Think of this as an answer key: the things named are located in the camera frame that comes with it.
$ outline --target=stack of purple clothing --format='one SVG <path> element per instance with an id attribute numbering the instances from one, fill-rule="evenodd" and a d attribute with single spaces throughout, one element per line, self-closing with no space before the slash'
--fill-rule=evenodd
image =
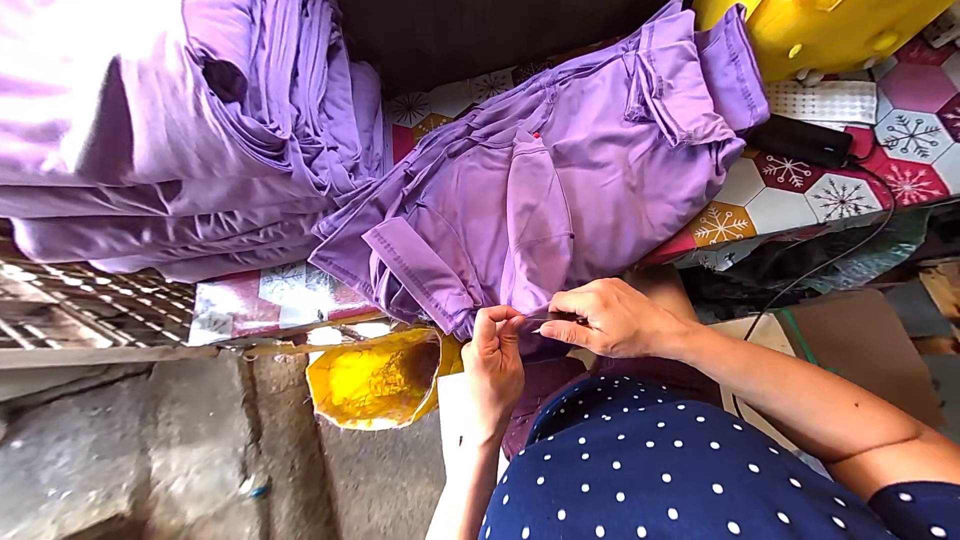
<path id="1" fill-rule="evenodd" d="M 2 0 L 0 215 L 45 262 L 195 282 L 303 260 L 384 172 L 326 0 Z"/>
<path id="2" fill-rule="evenodd" d="M 743 9 L 698 33 L 671 0 L 386 171 L 331 0 L 0 2 L 0 215 L 27 255 L 185 282 L 309 257 L 458 337 L 642 258 L 769 115 Z"/>
<path id="3" fill-rule="evenodd" d="M 534 313 L 622 272 L 717 194 L 745 144 L 734 132 L 769 116 L 742 17 L 695 33 L 672 0 L 430 132 L 318 225 L 310 262 L 462 339 L 480 307 Z"/>

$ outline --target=snowflake patterned tablecloth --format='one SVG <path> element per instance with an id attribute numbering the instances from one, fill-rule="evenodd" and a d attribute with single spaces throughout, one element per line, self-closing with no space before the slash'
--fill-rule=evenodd
<path id="1" fill-rule="evenodd" d="M 499 70 L 387 102 L 394 162 L 430 130 L 534 74 L 609 42 Z M 960 53 L 914 39 L 873 69 L 877 124 L 839 127 L 852 151 L 890 185 L 898 205 L 960 194 Z M 873 148 L 873 137 L 880 147 Z M 674 237 L 643 259 L 725 269 L 764 241 L 804 239 L 873 223 L 890 207 L 876 180 L 802 161 L 748 151 L 723 190 Z M 369 313 L 376 309 L 342 283 L 304 262 L 225 276 L 197 287 L 190 342 L 200 345 Z"/>

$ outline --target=woman's left hand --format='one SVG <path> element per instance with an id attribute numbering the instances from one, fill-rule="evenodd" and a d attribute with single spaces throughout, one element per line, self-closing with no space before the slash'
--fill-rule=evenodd
<path id="1" fill-rule="evenodd" d="M 477 312 L 473 340 L 464 345 L 469 400 L 477 445 L 500 444 L 510 413 L 523 392 L 517 327 L 524 317 L 509 306 L 484 307 Z"/>

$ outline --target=woman's right hand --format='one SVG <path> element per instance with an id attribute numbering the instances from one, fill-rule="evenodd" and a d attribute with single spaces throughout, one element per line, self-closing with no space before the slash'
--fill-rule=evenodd
<path id="1" fill-rule="evenodd" d="M 672 357 L 676 345 L 697 326 L 678 319 L 616 278 L 558 292 L 553 295 L 550 310 L 577 313 L 587 317 L 588 325 L 549 321 L 540 327 L 541 335 L 602 356 Z"/>

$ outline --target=yellow plastic container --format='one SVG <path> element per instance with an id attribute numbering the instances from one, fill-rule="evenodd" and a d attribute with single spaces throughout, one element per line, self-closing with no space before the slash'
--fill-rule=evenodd
<path id="1" fill-rule="evenodd" d="M 437 378 L 464 370 L 460 349 L 414 327 L 321 353 L 306 368 L 314 410 L 351 430 L 409 426 L 437 406 Z"/>
<path id="2" fill-rule="evenodd" d="M 697 28 L 733 0 L 694 0 Z M 854 71 L 890 56 L 953 0 L 744 0 L 747 29 L 767 82 Z"/>

